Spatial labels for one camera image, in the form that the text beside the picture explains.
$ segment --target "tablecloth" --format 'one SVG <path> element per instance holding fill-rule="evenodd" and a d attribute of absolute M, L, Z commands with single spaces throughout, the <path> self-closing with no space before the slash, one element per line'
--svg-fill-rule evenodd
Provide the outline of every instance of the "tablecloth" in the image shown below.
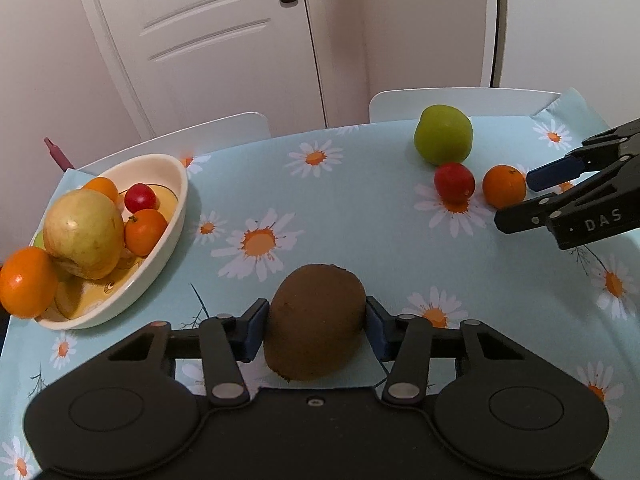
<path fill-rule="evenodd" d="M 594 470 L 606 480 L 631 478 L 640 470 L 640 235 L 563 252 L 545 228 L 499 232 L 481 192 L 482 176 L 495 164 L 526 172 L 607 126 L 576 92 L 532 118 L 471 120 L 474 146 L 465 165 L 478 185 L 457 211 L 439 200 L 434 168 L 414 149 L 415 120 L 319 130 L 188 159 L 184 231 L 133 306 L 72 332 L 11 320 L 0 359 L 0 473 L 22 479 L 38 470 L 21 421 L 41 389 L 152 320 L 197 326 L 206 313 L 191 284 L 211 315 L 238 315 L 257 298 L 270 300 L 292 270 L 315 262 L 351 270 L 393 314 L 422 314 L 449 328 L 481 319 L 582 381 L 611 421 Z M 65 178 L 61 190 L 90 176 Z M 452 360 L 433 361 L 436 393 L 455 375 Z M 301 386 L 273 374 L 262 352 L 241 370 L 252 394 L 261 385 Z M 348 366 L 310 386 L 384 377 L 363 337 Z M 204 392 L 198 361 L 178 362 L 177 379 Z"/>

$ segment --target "tangerine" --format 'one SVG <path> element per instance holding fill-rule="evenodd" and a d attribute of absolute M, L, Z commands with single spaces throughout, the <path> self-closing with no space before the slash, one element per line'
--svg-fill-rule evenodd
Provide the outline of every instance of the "tangerine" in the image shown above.
<path fill-rule="evenodd" d="M 486 172 L 482 180 L 482 192 L 489 205 L 502 209 L 524 200 L 527 183 L 516 168 L 499 164 Z"/>
<path fill-rule="evenodd" d="M 156 209 L 141 209 L 130 216 L 124 226 L 124 244 L 136 256 L 148 256 L 167 225 L 161 212 Z"/>
<path fill-rule="evenodd" d="M 15 251 L 0 270 L 0 303 L 15 317 L 31 319 L 42 314 L 57 288 L 56 267 L 39 247 Z"/>
<path fill-rule="evenodd" d="M 82 188 L 93 189 L 94 191 L 100 192 L 103 195 L 109 197 L 109 199 L 114 204 L 118 203 L 118 188 L 112 180 L 106 178 L 105 176 L 97 176 L 91 179 L 89 182 L 84 184 Z"/>

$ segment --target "kiwifruit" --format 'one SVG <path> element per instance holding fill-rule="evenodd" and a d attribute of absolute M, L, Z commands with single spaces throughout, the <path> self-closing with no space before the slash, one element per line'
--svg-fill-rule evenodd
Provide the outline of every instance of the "kiwifruit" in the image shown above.
<path fill-rule="evenodd" d="M 269 368 L 309 381 L 344 366 L 358 347 L 366 295 L 355 274 L 333 265 L 294 270 L 276 291 L 264 335 Z"/>

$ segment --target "white door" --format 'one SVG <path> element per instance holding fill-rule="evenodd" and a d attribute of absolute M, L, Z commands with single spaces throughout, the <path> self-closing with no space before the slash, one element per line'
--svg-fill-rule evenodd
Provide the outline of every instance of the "white door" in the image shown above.
<path fill-rule="evenodd" d="M 640 113 L 639 16 L 640 0 L 506 0 L 499 85 L 573 86 L 610 126 L 631 121 Z"/>
<path fill-rule="evenodd" d="M 324 128 L 304 0 L 99 0 L 156 136 L 240 112 Z"/>

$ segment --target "white chair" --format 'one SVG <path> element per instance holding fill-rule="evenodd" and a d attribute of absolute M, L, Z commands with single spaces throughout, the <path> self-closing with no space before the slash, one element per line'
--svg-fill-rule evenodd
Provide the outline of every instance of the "white chair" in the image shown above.
<path fill-rule="evenodd" d="M 116 164 L 148 153 L 186 158 L 265 139 L 271 139 L 267 118 L 257 112 L 246 112 L 146 140 L 79 169 L 91 174 L 101 174 Z"/>
<path fill-rule="evenodd" d="M 369 104 L 369 122 L 419 119 L 431 105 L 449 105 L 467 116 L 528 116 L 549 106 L 560 94 L 514 88 L 416 88 L 388 90 Z"/>

